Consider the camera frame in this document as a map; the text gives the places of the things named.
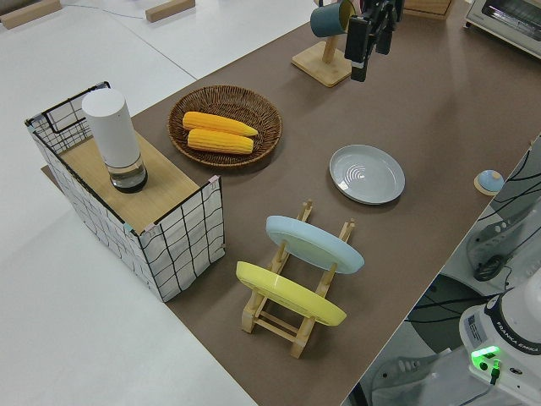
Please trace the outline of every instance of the grid pattern box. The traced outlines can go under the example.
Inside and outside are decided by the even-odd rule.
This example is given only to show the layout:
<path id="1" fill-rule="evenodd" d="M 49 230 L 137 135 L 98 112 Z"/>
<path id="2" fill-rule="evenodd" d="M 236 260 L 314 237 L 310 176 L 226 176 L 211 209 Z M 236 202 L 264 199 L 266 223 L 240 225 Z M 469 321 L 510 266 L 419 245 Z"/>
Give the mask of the grid pattern box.
<path id="1" fill-rule="evenodd" d="M 110 85 L 93 86 L 25 124 L 88 229 L 166 302 L 225 255 L 221 179 L 209 179 L 137 233 L 62 158 L 63 152 L 92 137 L 81 102 L 88 92 L 104 87 Z"/>

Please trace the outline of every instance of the wooden box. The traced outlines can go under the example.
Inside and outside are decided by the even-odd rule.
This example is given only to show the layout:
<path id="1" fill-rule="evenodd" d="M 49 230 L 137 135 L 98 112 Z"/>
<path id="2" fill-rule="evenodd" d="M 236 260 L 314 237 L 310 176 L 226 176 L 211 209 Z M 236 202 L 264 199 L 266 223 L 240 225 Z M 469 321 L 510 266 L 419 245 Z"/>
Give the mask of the wooden box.
<path id="1" fill-rule="evenodd" d="M 134 194 L 109 180 L 81 109 L 100 83 L 26 120 L 52 175 L 86 226 L 162 301 L 224 256 L 221 180 L 199 187 L 138 135 L 149 180 Z"/>

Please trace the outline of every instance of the wicker basket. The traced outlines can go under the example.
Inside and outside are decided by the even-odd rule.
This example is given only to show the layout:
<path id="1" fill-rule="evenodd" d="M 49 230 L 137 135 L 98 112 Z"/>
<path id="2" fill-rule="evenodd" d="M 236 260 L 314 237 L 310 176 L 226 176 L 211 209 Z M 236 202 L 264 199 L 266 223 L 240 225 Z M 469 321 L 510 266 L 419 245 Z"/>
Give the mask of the wicker basket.
<path id="1" fill-rule="evenodd" d="M 188 131 L 183 128 L 186 112 L 206 112 L 246 123 L 258 130 L 254 151 L 249 155 L 197 151 L 187 144 Z M 172 143 L 189 158 L 212 167 L 243 167 L 267 156 L 281 137 L 281 117 L 263 96 L 242 87 L 208 86 L 192 91 L 172 108 L 167 124 Z"/>

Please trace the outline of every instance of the yellow corn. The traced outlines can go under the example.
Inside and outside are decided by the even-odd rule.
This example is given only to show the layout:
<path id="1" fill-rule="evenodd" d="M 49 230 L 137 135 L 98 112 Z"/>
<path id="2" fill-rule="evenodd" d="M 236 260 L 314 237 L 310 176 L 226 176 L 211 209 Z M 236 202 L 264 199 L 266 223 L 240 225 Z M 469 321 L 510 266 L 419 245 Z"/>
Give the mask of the yellow corn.
<path id="1" fill-rule="evenodd" d="M 188 131 L 191 129 L 210 129 L 247 137 L 257 135 L 257 129 L 253 129 L 245 123 L 205 112 L 186 112 L 183 117 L 183 127 Z"/>
<path id="2" fill-rule="evenodd" d="M 192 129 L 188 134 L 188 146 L 201 151 L 251 154 L 254 150 L 254 141 L 251 138 L 221 131 Z"/>

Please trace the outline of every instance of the mug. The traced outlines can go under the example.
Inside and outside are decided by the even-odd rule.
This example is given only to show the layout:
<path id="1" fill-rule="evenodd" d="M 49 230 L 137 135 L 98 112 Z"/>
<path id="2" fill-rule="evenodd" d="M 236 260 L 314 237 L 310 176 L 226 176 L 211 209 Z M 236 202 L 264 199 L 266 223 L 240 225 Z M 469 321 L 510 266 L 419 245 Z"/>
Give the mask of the mug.
<path id="1" fill-rule="evenodd" d="M 337 36 L 347 33 L 349 18 L 355 14 L 355 7 L 350 0 L 339 0 L 336 3 L 320 6 L 310 15 L 310 28 L 315 36 Z"/>

